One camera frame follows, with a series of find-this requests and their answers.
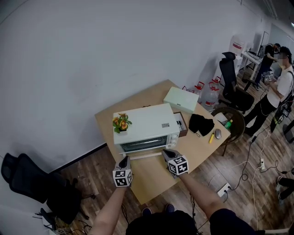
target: ceiling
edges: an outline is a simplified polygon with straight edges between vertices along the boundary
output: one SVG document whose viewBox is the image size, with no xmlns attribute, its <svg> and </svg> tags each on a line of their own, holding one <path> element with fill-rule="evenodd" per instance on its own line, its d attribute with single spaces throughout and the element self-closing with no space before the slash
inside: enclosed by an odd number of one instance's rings
<svg viewBox="0 0 294 235">
<path fill-rule="evenodd" d="M 289 26 L 291 26 L 290 21 L 294 23 L 294 0 L 256 0 L 256 2 L 268 16 Z"/>
</svg>

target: brown box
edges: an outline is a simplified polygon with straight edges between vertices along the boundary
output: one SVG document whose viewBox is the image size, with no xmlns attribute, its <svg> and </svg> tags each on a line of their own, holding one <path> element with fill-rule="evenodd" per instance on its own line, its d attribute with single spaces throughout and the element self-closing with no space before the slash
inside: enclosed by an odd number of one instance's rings
<svg viewBox="0 0 294 235">
<path fill-rule="evenodd" d="M 181 122 L 181 124 L 182 124 L 181 126 L 183 127 L 183 130 L 180 129 L 179 137 L 186 136 L 188 133 L 188 127 L 185 123 L 185 120 L 183 118 L 182 113 L 181 112 L 174 112 L 174 116 L 177 121 Z"/>
</svg>

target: sneaker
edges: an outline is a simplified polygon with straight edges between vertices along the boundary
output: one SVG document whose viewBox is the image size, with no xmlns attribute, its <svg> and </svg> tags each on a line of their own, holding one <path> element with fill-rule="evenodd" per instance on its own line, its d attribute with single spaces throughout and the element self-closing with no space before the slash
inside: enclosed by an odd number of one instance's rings
<svg viewBox="0 0 294 235">
<path fill-rule="evenodd" d="M 247 134 L 247 135 L 249 135 L 250 137 L 253 136 L 253 134 L 249 131 L 249 128 L 248 128 L 248 127 L 245 127 L 244 134 Z"/>
<path fill-rule="evenodd" d="M 168 203 L 166 206 L 165 206 L 165 212 L 166 213 L 172 213 L 175 211 L 175 207 L 173 204 L 171 203 Z"/>
<path fill-rule="evenodd" d="M 279 199 L 279 204 L 282 205 L 282 204 L 284 204 L 284 200 L 281 199 L 280 194 L 281 194 L 281 193 L 279 193 L 277 197 L 278 197 L 278 199 Z"/>
<path fill-rule="evenodd" d="M 279 181 L 280 181 L 281 178 L 282 178 L 282 177 L 279 176 L 279 177 L 277 178 L 277 181 L 276 181 L 276 191 L 277 191 L 277 192 L 279 192 L 280 189 L 281 189 L 281 185 L 279 184 Z"/>
<path fill-rule="evenodd" d="M 150 208 L 146 207 L 142 210 L 142 216 L 148 216 L 148 215 L 152 215 L 152 211 L 150 210 Z"/>
<path fill-rule="evenodd" d="M 253 84 L 253 87 L 254 87 L 256 90 L 259 90 L 258 84 L 257 84 L 257 85 Z"/>
</svg>

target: person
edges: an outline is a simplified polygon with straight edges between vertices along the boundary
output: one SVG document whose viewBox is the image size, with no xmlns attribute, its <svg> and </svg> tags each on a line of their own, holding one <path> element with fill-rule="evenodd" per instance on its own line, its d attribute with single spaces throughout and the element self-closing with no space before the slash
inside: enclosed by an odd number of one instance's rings
<svg viewBox="0 0 294 235">
<path fill-rule="evenodd" d="M 294 179 L 282 178 L 279 176 L 276 182 L 276 191 L 279 192 L 281 186 L 287 187 L 286 190 L 278 194 L 280 204 L 283 204 L 283 200 L 290 196 L 294 192 Z"/>
<path fill-rule="evenodd" d="M 287 47 L 281 47 L 278 63 L 282 68 L 281 76 L 269 83 L 269 91 L 251 110 L 251 112 L 244 117 L 245 125 L 256 117 L 252 127 L 245 128 L 245 134 L 253 136 L 256 131 L 265 122 L 268 115 L 274 112 L 283 102 L 288 98 L 293 91 L 294 79 L 291 73 L 293 68 L 291 65 L 292 54 Z"/>
<path fill-rule="evenodd" d="M 265 72 L 268 72 L 271 69 L 271 65 L 274 61 L 277 62 L 277 59 L 274 58 L 274 54 L 275 52 L 279 52 L 280 48 L 281 48 L 281 45 L 279 43 L 275 43 L 274 45 L 269 44 L 266 46 L 265 56 L 263 57 L 260 69 L 255 79 L 256 85 L 255 84 L 253 85 L 256 90 L 259 90 L 259 82 L 261 80 L 262 74 Z"/>
<path fill-rule="evenodd" d="M 208 187 L 197 182 L 188 173 L 179 175 L 179 178 L 210 221 L 212 235 L 255 234 L 255 231 L 246 222 L 238 218 L 233 211 L 228 210 L 221 198 Z M 96 216 L 93 227 L 88 233 L 89 235 L 113 234 L 126 189 L 126 187 L 118 187 L 114 191 Z M 142 217 L 132 221 L 126 230 L 126 235 L 135 234 L 195 235 L 198 233 L 193 218 L 183 211 L 175 211 L 174 206 L 169 203 L 164 213 L 152 214 L 149 208 L 145 208 L 142 212 Z"/>
</svg>

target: electrical outlet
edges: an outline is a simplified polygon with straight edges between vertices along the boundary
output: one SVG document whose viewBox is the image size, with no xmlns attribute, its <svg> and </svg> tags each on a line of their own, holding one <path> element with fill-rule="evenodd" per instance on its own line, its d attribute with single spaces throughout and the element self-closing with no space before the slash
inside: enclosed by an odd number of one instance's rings
<svg viewBox="0 0 294 235">
<path fill-rule="evenodd" d="M 229 187 L 231 187 L 230 186 L 230 184 L 229 183 L 226 183 L 218 192 L 217 192 L 217 194 L 218 194 L 218 196 L 219 197 L 222 197 L 224 194 L 226 194 L 225 193 L 225 191 L 229 191 L 230 190 L 230 188 Z"/>
<path fill-rule="evenodd" d="M 261 170 L 265 170 L 266 169 L 265 161 L 264 161 L 263 158 L 260 160 L 260 167 L 261 167 Z"/>
</svg>

